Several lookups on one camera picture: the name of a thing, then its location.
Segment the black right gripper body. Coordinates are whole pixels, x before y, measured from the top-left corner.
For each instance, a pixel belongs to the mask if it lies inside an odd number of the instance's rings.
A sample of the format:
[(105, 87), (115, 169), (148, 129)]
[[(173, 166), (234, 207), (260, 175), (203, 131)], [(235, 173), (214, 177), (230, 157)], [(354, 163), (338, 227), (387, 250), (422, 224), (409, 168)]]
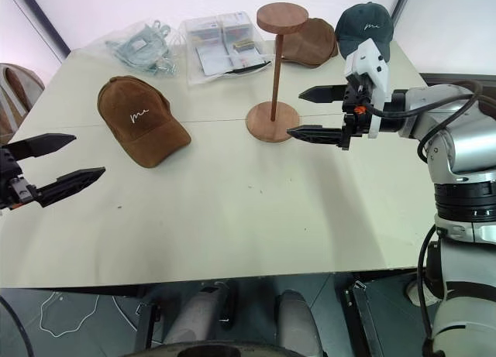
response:
[(353, 137), (377, 136), (381, 117), (369, 112), (369, 108), (375, 109), (373, 93), (374, 83), (367, 74), (349, 77), (343, 96), (344, 117), (339, 141), (341, 149), (348, 150)]

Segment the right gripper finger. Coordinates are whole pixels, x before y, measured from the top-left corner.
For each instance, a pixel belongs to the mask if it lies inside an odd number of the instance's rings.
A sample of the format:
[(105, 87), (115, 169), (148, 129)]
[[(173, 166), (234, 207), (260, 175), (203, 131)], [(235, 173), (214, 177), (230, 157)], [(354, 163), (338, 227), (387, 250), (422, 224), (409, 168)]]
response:
[(343, 131), (336, 128), (324, 128), (322, 125), (300, 125), (287, 129), (286, 133), (304, 142), (340, 146)]
[(345, 84), (319, 85), (309, 88), (298, 95), (299, 99), (317, 104), (342, 101), (347, 90)]

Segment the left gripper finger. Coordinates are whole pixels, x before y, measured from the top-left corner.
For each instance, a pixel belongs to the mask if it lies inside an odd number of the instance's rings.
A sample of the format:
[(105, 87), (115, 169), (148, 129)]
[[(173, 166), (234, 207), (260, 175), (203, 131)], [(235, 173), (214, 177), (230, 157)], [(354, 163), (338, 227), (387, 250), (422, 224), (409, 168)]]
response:
[(76, 170), (72, 173), (58, 177), (55, 182), (37, 190), (37, 202), (46, 206), (62, 201), (89, 187), (105, 172), (104, 167)]
[(45, 133), (7, 144), (7, 150), (15, 160), (45, 156), (58, 151), (77, 137), (63, 133)]

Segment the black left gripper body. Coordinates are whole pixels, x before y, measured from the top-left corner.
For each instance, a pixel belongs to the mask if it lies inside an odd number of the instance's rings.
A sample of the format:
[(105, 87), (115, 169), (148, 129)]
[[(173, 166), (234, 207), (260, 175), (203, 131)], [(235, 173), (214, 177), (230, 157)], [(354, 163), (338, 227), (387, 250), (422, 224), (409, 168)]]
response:
[(1, 209), (13, 210), (37, 198), (36, 187), (24, 178), (14, 156), (1, 148)]

